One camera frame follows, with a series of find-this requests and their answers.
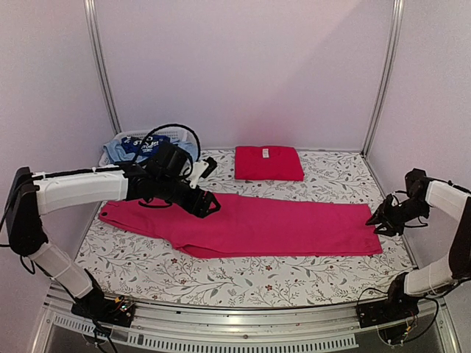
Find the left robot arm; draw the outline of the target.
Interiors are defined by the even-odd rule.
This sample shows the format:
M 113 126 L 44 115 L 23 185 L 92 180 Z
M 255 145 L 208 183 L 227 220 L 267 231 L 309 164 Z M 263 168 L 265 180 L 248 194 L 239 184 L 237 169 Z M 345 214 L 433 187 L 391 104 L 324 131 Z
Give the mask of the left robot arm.
M 16 171 L 1 218 L 7 231 L 6 247 L 28 258 L 81 300 L 82 309 L 94 319 L 110 311 L 102 289 L 92 275 L 50 242 L 43 228 L 43 215 L 82 204 L 107 201 L 151 202 L 155 199 L 178 205 L 187 213 L 205 218 L 219 211 L 220 204 L 198 186 L 216 168 L 209 157 L 193 161 L 191 155 L 172 143 L 163 143 L 157 154 L 138 163 L 136 159 L 116 165 L 55 173 Z

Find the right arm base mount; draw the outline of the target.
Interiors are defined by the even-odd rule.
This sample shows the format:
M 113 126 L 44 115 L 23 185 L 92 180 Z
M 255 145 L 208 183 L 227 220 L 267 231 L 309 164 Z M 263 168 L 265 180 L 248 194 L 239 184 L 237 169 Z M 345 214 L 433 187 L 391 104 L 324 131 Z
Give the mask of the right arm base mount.
M 355 311 L 360 328 L 388 324 L 419 314 L 418 297 L 409 296 L 405 292 L 406 274 L 398 275 L 386 292 L 377 288 L 366 288 L 357 299 Z M 382 293 L 385 299 L 361 303 L 364 293 L 373 291 Z

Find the red t-shirt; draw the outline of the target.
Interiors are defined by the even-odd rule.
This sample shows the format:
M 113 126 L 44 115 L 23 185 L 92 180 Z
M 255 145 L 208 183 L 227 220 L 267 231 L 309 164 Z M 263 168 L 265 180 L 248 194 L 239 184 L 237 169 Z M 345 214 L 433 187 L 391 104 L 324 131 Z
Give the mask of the red t-shirt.
M 262 157 L 269 150 L 269 158 Z M 235 179 L 301 182 L 304 171 L 300 157 L 293 147 L 237 146 L 235 148 Z

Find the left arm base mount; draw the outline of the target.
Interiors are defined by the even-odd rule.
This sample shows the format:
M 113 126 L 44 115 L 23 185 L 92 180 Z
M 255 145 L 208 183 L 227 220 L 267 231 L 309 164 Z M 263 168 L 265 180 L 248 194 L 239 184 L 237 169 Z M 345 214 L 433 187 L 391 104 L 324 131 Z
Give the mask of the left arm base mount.
M 83 298 L 74 298 L 71 313 L 99 323 L 129 328 L 135 315 L 135 302 L 126 296 L 109 299 L 98 285 L 93 284 Z

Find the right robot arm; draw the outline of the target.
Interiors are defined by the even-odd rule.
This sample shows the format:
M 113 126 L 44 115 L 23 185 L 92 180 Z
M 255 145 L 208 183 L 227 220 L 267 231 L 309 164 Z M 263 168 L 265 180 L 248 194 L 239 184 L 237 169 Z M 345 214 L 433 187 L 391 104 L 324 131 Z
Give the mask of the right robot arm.
M 470 190 L 428 176 L 414 168 L 405 175 L 406 189 L 385 197 L 366 221 L 388 237 L 417 235 L 408 243 L 419 267 L 398 275 L 389 298 L 380 306 L 388 321 L 408 310 L 409 300 L 452 290 L 470 280 Z

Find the pink garment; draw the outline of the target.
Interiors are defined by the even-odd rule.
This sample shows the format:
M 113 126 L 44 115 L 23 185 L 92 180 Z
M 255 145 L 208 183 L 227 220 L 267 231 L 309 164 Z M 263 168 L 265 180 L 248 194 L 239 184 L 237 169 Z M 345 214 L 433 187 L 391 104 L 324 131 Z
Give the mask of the pink garment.
M 297 202 L 218 193 L 219 211 L 197 218 L 174 205 L 149 209 L 108 202 L 99 220 L 118 229 L 163 239 L 192 257 L 309 257 L 382 254 L 365 223 L 366 204 Z

